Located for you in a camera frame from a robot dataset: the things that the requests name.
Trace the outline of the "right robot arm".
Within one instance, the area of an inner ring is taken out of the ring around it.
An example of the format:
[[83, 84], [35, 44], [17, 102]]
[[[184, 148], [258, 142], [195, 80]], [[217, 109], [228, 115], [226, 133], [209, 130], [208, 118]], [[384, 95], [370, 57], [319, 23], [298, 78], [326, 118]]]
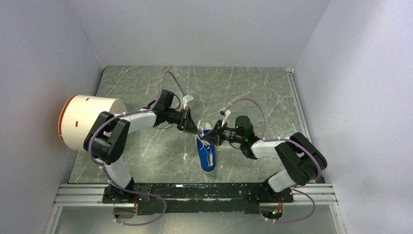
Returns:
[[201, 134], [201, 140], [216, 146], [224, 141], [238, 143], [242, 154], [249, 159], [279, 159], [283, 169], [270, 176], [263, 196], [269, 202], [276, 201], [284, 189], [295, 185], [304, 186], [320, 177], [327, 168], [327, 160], [320, 151], [300, 132], [288, 138], [262, 140], [254, 133], [249, 117], [238, 116], [233, 128], [218, 120], [215, 126]]

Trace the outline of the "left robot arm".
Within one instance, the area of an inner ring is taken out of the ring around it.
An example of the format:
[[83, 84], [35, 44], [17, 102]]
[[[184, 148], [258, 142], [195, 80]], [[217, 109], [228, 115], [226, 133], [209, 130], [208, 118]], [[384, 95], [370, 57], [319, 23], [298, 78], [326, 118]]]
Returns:
[[181, 110], [171, 107], [175, 97], [174, 92], [162, 90], [156, 100], [138, 111], [117, 115], [101, 112], [87, 133], [83, 148], [108, 176], [115, 199], [127, 203], [136, 195], [134, 179], [122, 159], [128, 134], [164, 122], [175, 124], [181, 132], [200, 134], [188, 107]]

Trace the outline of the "white orange cylindrical bucket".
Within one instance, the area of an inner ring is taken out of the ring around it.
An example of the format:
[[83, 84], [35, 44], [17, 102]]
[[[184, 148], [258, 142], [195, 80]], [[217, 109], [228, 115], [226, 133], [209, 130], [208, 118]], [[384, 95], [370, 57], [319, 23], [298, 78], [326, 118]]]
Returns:
[[67, 100], [58, 120], [60, 140], [70, 149], [84, 151], [83, 142], [101, 112], [120, 114], [127, 111], [118, 98], [75, 95]]

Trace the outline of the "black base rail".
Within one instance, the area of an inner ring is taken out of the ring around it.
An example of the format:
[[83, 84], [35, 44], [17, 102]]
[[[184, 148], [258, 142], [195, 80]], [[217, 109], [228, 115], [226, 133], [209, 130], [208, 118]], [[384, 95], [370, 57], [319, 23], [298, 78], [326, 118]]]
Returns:
[[105, 205], [136, 209], [137, 215], [198, 212], [244, 212], [259, 214], [264, 203], [293, 202], [291, 189], [273, 191], [265, 183], [207, 184], [135, 184], [131, 194], [105, 187], [101, 202]]

